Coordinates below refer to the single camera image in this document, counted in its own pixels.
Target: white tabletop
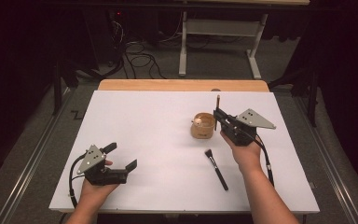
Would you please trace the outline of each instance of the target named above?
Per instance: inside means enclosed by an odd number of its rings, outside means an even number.
[[[241,173],[219,134],[220,125],[208,140],[190,134],[196,114],[213,113],[217,94],[220,108],[228,114],[252,108],[277,126],[276,130],[257,129],[268,151],[275,188],[293,212],[319,212],[273,93],[232,91],[95,91],[49,208],[73,211],[68,197],[70,166],[91,145],[117,142],[117,149],[107,155],[114,168],[124,168],[135,159],[138,167],[127,184],[108,197],[101,212],[249,212]],[[228,191],[204,155],[208,148]],[[77,199],[82,179],[74,181]]]

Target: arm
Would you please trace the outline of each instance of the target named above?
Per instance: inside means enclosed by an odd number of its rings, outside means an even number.
[[[225,134],[221,132],[221,135],[239,165],[254,223],[298,223],[261,168],[261,148],[255,142],[247,147],[237,147]]]
[[[90,224],[106,198],[117,187],[118,185],[93,186],[85,178],[77,207],[66,223]]]

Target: metal rail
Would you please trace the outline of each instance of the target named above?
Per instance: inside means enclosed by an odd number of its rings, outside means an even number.
[[[304,101],[299,97],[294,97],[294,100],[297,107],[303,112],[301,113],[301,115],[306,121],[310,132],[312,133],[312,137],[314,138],[315,143],[319,149],[320,155],[324,161],[327,176],[330,179],[331,185],[337,195],[339,202],[341,203],[342,209],[344,210],[348,221],[351,224],[358,224],[358,211],[355,204],[353,203],[353,200],[351,199],[351,194],[346,187],[344,181],[342,180],[341,176],[339,175],[336,165],[331,159],[330,153],[325,147],[321,136],[319,135],[318,131],[310,124],[310,121],[307,117],[307,107],[305,106]]]
[[[73,95],[73,91],[69,91],[69,88],[66,88],[63,95],[67,95],[64,98],[64,105],[66,105],[69,99]],[[12,218],[14,212],[16,211],[17,206],[20,203],[20,200],[26,191],[31,179],[34,175],[34,172],[37,169],[37,166],[42,159],[45,151],[46,151],[46,144],[49,140],[54,127],[57,124],[57,121],[60,118],[60,115],[63,111],[65,106],[62,106],[61,109],[58,111],[56,115],[53,115],[48,122],[46,129],[43,131],[42,136],[40,137],[31,158],[28,160],[27,164],[25,165],[22,173],[17,180],[17,183],[13,190],[11,191],[10,195],[7,198],[7,201],[0,212],[0,224],[9,223],[10,219]]]

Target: human hand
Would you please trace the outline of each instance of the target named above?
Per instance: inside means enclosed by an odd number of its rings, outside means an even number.
[[[105,161],[105,165],[112,165],[112,162]],[[79,203],[86,201],[90,209],[98,211],[109,194],[117,187],[118,184],[94,186],[85,178],[81,189]]]
[[[238,147],[223,132],[220,132],[220,134],[230,146],[234,160],[239,165],[240,171],[243,175],[244,172],[251,172],[254,169],[261,169],[261,148],[256,142],[252,142],[246,147]]]
[[[105,165],[111,164],[111,161],[105,161]],[[118,184],[94,186],[91,185],[88,179],[84,178],[79,203],[75,208],[75,212],[68,219],[67,224],[91,223],[92,218],[98,213],[106,198],[117,187]]]

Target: white metal frame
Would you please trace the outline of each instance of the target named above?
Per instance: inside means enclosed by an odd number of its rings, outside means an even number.
[[[268,14],[263,14],[260,21],[219,21],[188,19],[187,13],[183,13],[182,21],[182,47],[179,59],[179,77],[186,76],[187,34],[194,35],[234,35],[253,36],[255,38],[251,49],[247,49],[247,58],[252,69],[254,79],[261,79],[255,53],[260,43],[261,35],[266,26]]]

